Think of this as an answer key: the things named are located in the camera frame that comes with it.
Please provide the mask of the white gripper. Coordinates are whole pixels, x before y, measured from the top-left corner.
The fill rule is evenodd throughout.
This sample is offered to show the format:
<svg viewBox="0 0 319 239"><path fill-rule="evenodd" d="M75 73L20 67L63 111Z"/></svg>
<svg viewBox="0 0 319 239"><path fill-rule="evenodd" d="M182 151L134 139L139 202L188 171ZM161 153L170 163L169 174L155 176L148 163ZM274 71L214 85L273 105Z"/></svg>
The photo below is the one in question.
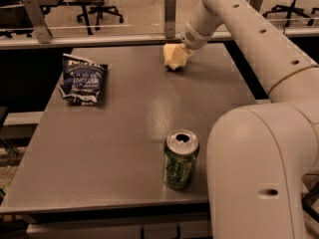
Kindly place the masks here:
<svg viewBox="0 0 319 239"><path fill-rule="evenodd" d="M198 50L209 41L208 36L197 33L189 22L185 23L180 38L182 44L165 44L163 46L164 64L174 70L186 65L187 59L193 55L191 50Z"/></svg>

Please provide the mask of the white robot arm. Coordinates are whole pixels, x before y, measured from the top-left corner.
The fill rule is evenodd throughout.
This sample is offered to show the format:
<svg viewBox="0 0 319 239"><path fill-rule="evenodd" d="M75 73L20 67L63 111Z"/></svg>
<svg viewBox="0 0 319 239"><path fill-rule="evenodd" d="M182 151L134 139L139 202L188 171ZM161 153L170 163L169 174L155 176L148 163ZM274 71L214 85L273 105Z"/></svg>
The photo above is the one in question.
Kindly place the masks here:
<svg viewBox="0 0 319 239"><path fill-rule="evenodd" d="M178 45L176 69L224 25L269 97L213 126L206 173L213 239L306 239L302 177L318 165L319 68L246 0L200 0Z"/></svg>

